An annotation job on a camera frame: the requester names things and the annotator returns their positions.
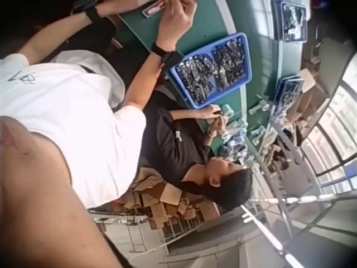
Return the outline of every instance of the person in black t-shirt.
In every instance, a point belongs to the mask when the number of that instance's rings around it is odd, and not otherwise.
[[[227,119],[219,106],[182,109],[161,92],[154,92],[144,109],[146,129],[142,156],[164,180],[183,191],[201,194],[227,210],[244,204],[252,188],[252,171],[220,157],[209,158],[210,145]],[[203,135],[192,119],[214,118]]]

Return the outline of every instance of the black pants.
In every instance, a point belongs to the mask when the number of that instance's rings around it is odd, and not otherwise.
[[[111,64],[123,79],[126,88],[128,88],[148,56],[148,51],[139,42],[131,42],[126,44],[124,48],[108,55],[107,50],[116,31],[117,29],[112,22],[104,18],[100,22],[93,23],[73,35],[69,38],[68,42],[63,43],[43,62],[50,61],[58,53],[66,50],[88,50],[95,52]]]

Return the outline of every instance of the shirt logo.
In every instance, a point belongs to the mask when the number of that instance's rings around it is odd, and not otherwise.
[[[182,141],[181,132],[180,131],[175,131],[175,137],[178,139],[179,142]]]

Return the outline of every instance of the black t-shirt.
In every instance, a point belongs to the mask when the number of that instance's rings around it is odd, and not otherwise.
[[[168,110],[151,106],[144,113],[142,155],[164,180],[185,190],[181,180],[190,167],[207,163],[210,147],[196,142],[185,121],[173,121]]]

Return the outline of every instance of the hand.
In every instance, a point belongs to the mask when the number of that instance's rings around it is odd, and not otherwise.
[[[156,45],[165,51],[175,51],[179,39],[192,26],[197,3],[196,0],[165,0],[165,3]]]
[[[200,118],[201,119],[214,119],[219,117],[219,113],[221,108],[218,105],[209,105],[206,108],[200,110]]]
[[[223,131],[227,125],[228,119],[219,115],[211,124],[211,131]]]
[[[135,10],[150,0],[104,0],[97,6],[103,17]]]

